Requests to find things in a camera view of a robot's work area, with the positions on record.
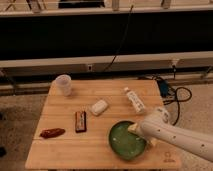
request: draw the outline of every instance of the white bar of soap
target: white bar of soap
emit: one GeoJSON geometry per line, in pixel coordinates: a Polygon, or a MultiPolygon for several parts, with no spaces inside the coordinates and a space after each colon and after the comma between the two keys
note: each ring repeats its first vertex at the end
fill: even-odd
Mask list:
{"type": "Polygon", "coordinates": [[[98,116],[100,115],[103,111],[105,111],[108,107],[108,103],[105,100],[99,100],[97,103],[92,105],[90,108],[91,112],[95,115],[98,116]]]}

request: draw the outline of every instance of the green ceramic bowl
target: green ceramic bowl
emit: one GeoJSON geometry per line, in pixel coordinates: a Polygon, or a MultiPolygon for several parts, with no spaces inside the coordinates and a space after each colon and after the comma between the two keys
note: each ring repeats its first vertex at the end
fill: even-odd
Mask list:
{"type": "Polygon", "coordinates": [[[125,160],[132,160],[142,154],[146,140],[130,133],[127,129],[133,122],[121,121],[115,124],[109,134],[109,144],[112,150],[125,160]]]}

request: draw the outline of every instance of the floor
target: floor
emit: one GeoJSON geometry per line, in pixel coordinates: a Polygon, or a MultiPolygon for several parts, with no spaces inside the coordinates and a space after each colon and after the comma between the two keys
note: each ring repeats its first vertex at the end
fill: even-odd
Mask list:
{"type": "MultiPolygon", "coordinates": [[[[181,104],[177,126],[213,135],[213,84],[190,85],[193,97],[181,104]]],[[[46,94],[0,97],[0,146],[7,155],[0,158],[1,171],[24,171],[24,164],[46,94]]],[[[176,106],[167,106],[175,114],[176,106]]],[[[213,163],[180,150],[182,168],[179,171],[213,171],[213,163]]]]}

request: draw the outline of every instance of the wooden table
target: wooden table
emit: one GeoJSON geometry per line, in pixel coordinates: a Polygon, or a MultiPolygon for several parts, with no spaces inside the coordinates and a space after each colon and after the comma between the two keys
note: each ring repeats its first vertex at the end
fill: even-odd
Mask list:
{"type": "Polygon", "coordinates": [[[111,127],[121,121],[137,121],[144,116],[135,113],[124,93],[124,87],[134,90],[148,110],[162,106],[155,81],[151,80],[81,80],[72,81],[72,95],[64,97],[52,83],[26,161],[27,169],[175,169],[181,161],[177,149],[165,142],[148,148],[142,155],[127,162],[110,148],[111,127]],[[105,99],[109,108],[99,117],[88,107],[105,99]],[[87,132],[75,133],[75,112],[87,112],[87,132]],[[66,133],[44,140],[44,129],[64,128],[66,133]]]}

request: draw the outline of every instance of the toy sausage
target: toy sausage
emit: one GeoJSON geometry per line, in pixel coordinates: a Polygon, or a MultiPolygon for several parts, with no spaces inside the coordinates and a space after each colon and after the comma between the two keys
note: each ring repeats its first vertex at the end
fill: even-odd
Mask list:
{"type": "Polygon", "coordinates": [[[43,130],[40,136],[46,139],[46,138],[54,138],[64,133],[65,133],[65,129],[54,128],[54,129],[43,130]]]}

